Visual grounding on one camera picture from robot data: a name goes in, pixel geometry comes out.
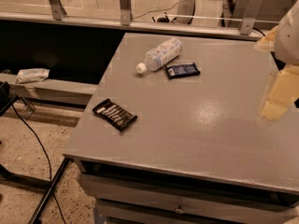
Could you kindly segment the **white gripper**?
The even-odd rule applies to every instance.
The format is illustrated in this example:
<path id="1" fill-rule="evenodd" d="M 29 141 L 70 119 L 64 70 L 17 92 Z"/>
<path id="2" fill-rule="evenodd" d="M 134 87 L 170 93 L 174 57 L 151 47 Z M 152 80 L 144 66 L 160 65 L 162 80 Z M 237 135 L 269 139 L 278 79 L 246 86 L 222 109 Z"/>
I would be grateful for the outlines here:
<path id="1" fill-rule="evenodd" d="M 280 119 L 299 99 L 299 0 L 274 27 L 254 45 L 262 52 L 275 51 L 276 57 L 287 64 L 277 75 L 267 94 L 260 116 L 267 120 Z"/>

